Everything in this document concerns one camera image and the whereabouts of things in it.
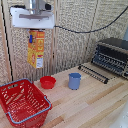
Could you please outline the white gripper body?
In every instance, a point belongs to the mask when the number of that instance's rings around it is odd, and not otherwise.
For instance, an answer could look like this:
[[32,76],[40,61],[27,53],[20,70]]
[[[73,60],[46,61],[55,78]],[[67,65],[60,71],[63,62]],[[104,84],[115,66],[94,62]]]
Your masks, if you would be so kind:
[[43,11],[40,15],[30,14],[23,8],[11,7],[12,26],[26,29],[52,29],[55,25],[54,14]]

